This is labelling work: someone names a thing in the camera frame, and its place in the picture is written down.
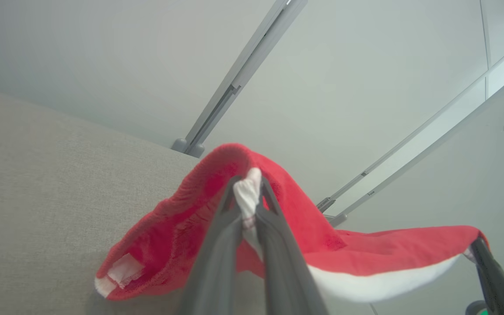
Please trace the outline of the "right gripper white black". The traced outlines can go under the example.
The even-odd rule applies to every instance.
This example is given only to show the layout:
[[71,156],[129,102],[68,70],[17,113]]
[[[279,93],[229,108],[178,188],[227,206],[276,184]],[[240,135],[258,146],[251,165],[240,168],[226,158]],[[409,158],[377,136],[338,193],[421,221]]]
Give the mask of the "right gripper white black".
[[504,271],[494,259],[483,238],[472,242],[471,253],[476,260],[476,270],[483,299],[471,302],[466,315],[504,315]]

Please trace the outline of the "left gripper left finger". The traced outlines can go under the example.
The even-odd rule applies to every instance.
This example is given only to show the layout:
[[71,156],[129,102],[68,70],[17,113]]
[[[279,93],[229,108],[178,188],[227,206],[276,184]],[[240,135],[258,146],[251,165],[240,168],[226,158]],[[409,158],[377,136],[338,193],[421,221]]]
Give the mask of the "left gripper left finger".
[[177,307],[178,315],[232,315],[242,212],[230,179],[210,222]]

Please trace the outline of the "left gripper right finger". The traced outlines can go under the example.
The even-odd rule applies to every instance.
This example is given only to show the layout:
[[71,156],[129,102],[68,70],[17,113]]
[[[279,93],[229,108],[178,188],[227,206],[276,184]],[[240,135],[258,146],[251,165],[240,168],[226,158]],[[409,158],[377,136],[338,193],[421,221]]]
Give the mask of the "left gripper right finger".
[[268,315],[327,315],[328,310],[269,181],[262,177],[256,227],[262,246]]

